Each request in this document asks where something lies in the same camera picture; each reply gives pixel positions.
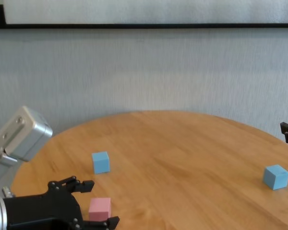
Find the block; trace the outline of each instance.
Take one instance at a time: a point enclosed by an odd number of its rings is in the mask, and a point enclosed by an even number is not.
[[[268,166],[264,170],[264,183],[273,190],[285,188],[288,185],[288,171],[278,164]]]
[[[92,154],[94,173],[107,173],[110,171],[110,160],[107,152]]]
[[[111,217],[111,198],[91,199],[89,209],[90,221],[104,221]]]

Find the pink cube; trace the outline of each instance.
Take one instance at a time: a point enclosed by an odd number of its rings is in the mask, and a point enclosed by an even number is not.
[[[104,221],[111,217],[111,198],[91,199],[89,209],[90,221]]]

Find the round table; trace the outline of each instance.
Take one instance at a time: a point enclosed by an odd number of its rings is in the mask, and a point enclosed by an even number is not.
[[[100,151],[111,172],[94,175],[91,154]],[[92,197],[111,197],[118,230],[288,230],[288,187],[262,182],[274,164],[288,170],[288,145],[256,128],[197,113],[135,112],[53,137],[12,190],[40,194],[72,175],[94,180],[91,193],[75,194],[83,216]]]

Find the white wall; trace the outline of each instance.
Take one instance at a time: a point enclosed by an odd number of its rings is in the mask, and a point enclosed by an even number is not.
[[[105,115],[175,109],[283,139],[288,29],[0,30],[0,127],[23,104],[56,133]]]

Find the blue cube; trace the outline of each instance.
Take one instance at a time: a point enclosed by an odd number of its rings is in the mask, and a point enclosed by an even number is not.
[[[288,171],[278,164],[268,166],[264,170],[264,183],[273,190],[285,188],[288,185]]]
[[[97,152],[92,154],[94,173],[107,173],[110,171],[110,161],[107,152]]]

